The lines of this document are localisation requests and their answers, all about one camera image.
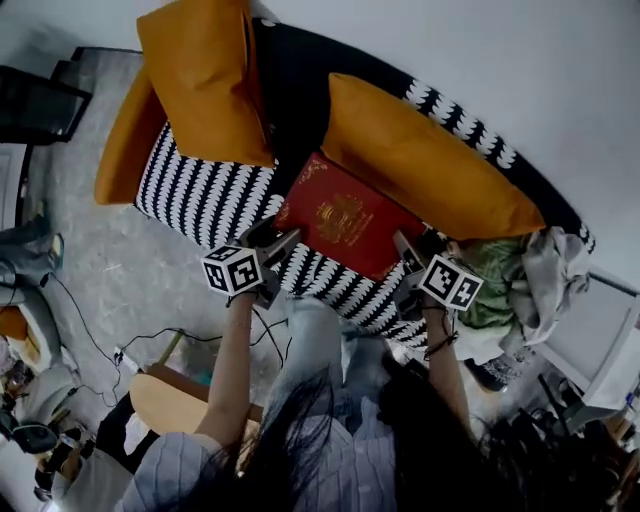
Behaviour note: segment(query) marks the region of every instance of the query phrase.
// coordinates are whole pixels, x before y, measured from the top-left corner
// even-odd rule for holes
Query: gold emblem
[[[344,242],[351,247],[373,219],[373,214],[362,211],[362,201],[349,195],[335,194],[333,201],[318,207],[317,224],[322,238],[332,244]]]
[[[314,158],[313,160],[311,160],[311,162],[309,162],[309,165],[307,166],[307,168],[304,171],[302,171],[302,174],[300,174],[298,183],[304,183],[305,181],[310,180],[311,177],[314,174],[316,174],[318,171],[323,171],[326,169],[327,169],[326,164],[323,164],[322,162]]]
[[[280,208],[280,211],[278,212],[278,221],[284,222],[285,220],[287,220],[290,212],[291,206],[289,206],[289,203],[284,203],[284,206]]]

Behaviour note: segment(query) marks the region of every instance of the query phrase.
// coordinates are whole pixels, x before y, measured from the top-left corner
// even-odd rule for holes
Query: floor
[[[126,92],[142,64],[134,53],[86,50],[65,80],[94,94],[75,134],[67,144],[36,148],[29,170],[27,210],[44,198],[54,231],[65,239],[65,262],[58,273],[77,302],[95,343],[112,357],[114,350],[138,335],[153,335],[166,327],[180,327],[202,338],[220,335],[225,319],[224,299],[210,292],[199,258],[203,250],[161,223],[147,219],[133,206],[98,206],[93,185],[102,149]],[[104,396],[82,388],[69,407],[90,429],[114,403],[112,388],[126,393],[133,372],[113,364],[92,344],[71,298],[55,280],[43,291],[58,323],[63,344],[80,368],[82,382]],[[264,313],[273,323],[284,318],[281,303]],[[254,339],[263,327],[254,318]],[[273,329],[282,353],[289,340],[286,326]],[[138,364],[156,361],[172,333],[139,339],[127,350]],[[206,380],[216,342],[186,340],[171,364]],[[401,350],[395,347],[395,353]],[[278,373],[279,358],[265,337],[251,352],[251,399],[262,404]],[[538,396],[531,383],[544,369],[537,361],[525,378],[506,393],[486,394],[465,372],[472,414],[484,420]]]

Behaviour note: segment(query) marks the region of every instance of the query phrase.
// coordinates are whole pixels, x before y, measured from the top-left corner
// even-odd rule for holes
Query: power strip
[[[140,371],[140,366],[138,365],[138,363],[131,359],[126,352],[123,352],[121,347],[116,347],[115,349],[113,349],[113,360],[114,362],[116,362],[116,364],[118,361],[121,361],[133,373],[137,373]]]

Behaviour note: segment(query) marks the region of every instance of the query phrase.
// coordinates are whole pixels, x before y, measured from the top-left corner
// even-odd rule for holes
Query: red book
[[[414,241],[425,229],[415,215],[320,153],[305,164],[274,226],[301,228],[304,244],[375,281],[400,261],[394,233]]]

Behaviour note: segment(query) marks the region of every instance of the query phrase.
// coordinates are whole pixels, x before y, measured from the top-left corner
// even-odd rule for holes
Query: black and white patterned sofa
[[[328,75],[345,73],[402,98],[480,153],[538,206],[548,226],[562,226],[593,251],[595,240],[573,208],[517,151],[482,121],[427,84],[359,50],[282,24],[254,20],[275,169],[185,158],[167,124],[142,178],[136,206],[146,215],[212,248],[274,215],[302,165],[322,143],[329,119]],[[424,322],[397,318],[392,293],[397,265],[381,283],[299,244],[277,269],[282,288],[317,297],[372,333],[424,347]]]

